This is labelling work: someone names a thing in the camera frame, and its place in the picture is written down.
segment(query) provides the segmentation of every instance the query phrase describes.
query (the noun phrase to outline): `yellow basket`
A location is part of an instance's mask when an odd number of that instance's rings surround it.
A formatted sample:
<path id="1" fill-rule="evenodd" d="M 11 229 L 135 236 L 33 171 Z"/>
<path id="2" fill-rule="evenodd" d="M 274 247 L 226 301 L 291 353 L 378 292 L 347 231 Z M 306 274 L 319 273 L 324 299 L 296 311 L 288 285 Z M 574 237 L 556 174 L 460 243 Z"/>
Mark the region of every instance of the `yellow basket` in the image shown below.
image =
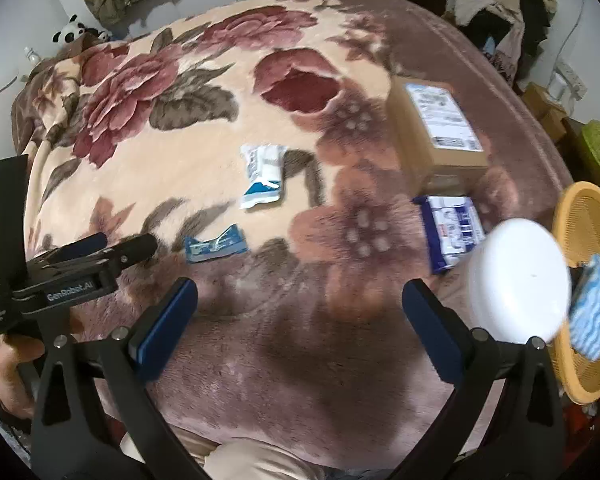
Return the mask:
<path id="1" fill-rule="evenodd" d="M 563 194 L 554 216 L 554 237 L 570 267 L 600 254 L 600 188 L 577 182 Z M 550 346 L 556 376 L 573 402 L 600 398 L 600 359 L 589 361 L 571 348 L 569 324 L 564 322 Z"/>

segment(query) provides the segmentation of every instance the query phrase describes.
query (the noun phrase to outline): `panda plush toy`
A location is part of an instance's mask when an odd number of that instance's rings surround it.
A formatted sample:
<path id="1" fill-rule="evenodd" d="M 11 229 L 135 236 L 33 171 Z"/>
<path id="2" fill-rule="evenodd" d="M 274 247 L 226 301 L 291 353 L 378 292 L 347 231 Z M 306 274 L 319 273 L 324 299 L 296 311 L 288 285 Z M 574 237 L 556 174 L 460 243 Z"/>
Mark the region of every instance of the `panda plush toy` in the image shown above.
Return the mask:
<path id="1" fill-rule="evenodd" d="M 54 34 L 53 42 L 54 43 L 71 43 L 72 41 L 77 40 L 83 35 L 85 32 L 90 32 L 97 38 L 100 38 L 102 41 L 110 41 L 111 33 L 108 30 L 103 30 L 102 32 L 98 32 L 97 28 L 85 27 L 83 23 L 78 22 L 78 15 L 74 14 L 69 23 L 67 23 L 62 30 L 56 32 Z"/>

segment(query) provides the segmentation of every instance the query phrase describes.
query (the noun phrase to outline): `blue and white packet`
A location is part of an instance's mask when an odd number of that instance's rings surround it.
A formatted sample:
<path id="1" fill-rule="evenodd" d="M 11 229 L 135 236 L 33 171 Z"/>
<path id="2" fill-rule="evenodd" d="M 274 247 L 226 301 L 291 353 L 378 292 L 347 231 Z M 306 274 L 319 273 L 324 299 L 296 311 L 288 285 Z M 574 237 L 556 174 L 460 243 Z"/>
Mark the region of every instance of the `blue and white packet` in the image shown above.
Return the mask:
<path id="1" fill-rule="evenodd" d="M 240 153 L 247 163 L 249 189 L 240 199 L 240 209 L 275 202 L 282 196 L 282 166 L 286 146 L 244 144 Z"/>
<path id="2" fill-rule="evenodd" d="M 248 251 L 247 241 L 236 224 L 228 227 L 218 238 L 200 242 L 189 236 L 184 238 L 184 250 L 190 264 L 204 262 L 213 258 L 222 258 L 230 254 Z"/>
<path id="3" fill-rule="evenodd" d="M 584 268 L 569 311 L 571 346 L 589 361 L 600 359 L 600 254 Z"/>
<path id="4" fill-rule="evenodd" d="M 417 196 L 427 234 L 431 270 L 439 274 L 454 267 L 484 240 L 474 202 L 467 196 Z"/>

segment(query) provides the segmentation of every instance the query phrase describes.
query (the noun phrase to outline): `pink blanket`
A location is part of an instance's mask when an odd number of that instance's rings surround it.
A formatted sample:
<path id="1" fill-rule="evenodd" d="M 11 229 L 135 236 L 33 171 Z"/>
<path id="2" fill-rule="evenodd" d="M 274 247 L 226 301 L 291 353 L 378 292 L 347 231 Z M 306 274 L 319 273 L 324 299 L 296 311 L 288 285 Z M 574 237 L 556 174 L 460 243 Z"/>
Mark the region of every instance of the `pink blanket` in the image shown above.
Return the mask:
<path id="1" fill-rule="evenodd" d="M 544 131 L 458 31 L 403 0 L 248 0 L 45 73 L 28 255 L 99 231 L 158 238 L 116 294 L 77 310 L 88 338 L 196 281 L 196 319 L 149 388 L 169 423 L 380 468 L 438 414 L 450 387 L 400 309 L 404 282 L 430 277 L 387 132 L 389 72 L 454 90 L 490 156 L 473 195 L 487 229 L 551 211 L 570 177 Z M 245 143 L 289 147 L 279 203 L 238 208 Z M 249 253 L 186 263 L 186 235 L 233 223 Z"/>

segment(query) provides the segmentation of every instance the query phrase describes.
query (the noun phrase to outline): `power outlet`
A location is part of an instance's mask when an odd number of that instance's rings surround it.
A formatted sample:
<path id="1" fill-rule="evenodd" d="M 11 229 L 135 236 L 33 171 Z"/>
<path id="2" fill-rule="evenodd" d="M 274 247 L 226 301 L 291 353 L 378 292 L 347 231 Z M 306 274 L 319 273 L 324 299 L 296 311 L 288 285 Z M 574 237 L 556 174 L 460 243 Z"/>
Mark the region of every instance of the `power outlet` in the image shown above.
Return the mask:
<path id="1" fill-rule="evenodd" d="M 571 89 L 571 94 L 576 100 L 580 101 L 587 93 L 587 87 L 582 82 L 582 79 L 580 79 L 573 71 L 573 68 L 567 65 L 563 60 L 559 59 L 555 64 L 555 71 L 565 78 Z"/>

